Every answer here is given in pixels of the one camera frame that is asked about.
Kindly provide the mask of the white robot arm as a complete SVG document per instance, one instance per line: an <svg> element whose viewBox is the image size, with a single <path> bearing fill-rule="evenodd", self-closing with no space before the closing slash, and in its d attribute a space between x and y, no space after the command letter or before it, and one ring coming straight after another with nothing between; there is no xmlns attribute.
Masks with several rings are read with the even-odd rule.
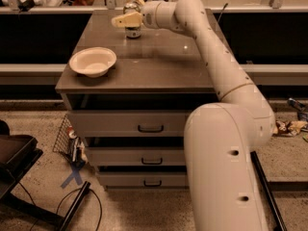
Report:
<svg viewBox="0 0 308 231"><path fill-rule="evenodd" d="M196 108L184 132L196 231L269 231L250 153L270 140L274 113L218 37L201 0L146 2L112 23L192 37L212 81L217 102Z"/></svg>

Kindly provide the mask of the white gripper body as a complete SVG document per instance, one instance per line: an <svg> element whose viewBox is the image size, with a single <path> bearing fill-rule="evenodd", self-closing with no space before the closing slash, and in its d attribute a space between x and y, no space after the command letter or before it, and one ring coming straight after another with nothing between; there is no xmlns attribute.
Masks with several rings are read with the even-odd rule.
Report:
<svg viewBox="0 0 308 231"><path fill-rule="evenodd" d="M176 26L175 2L155 0L146 2L141 8L142 22L151 29L173 29Z"/></svg>

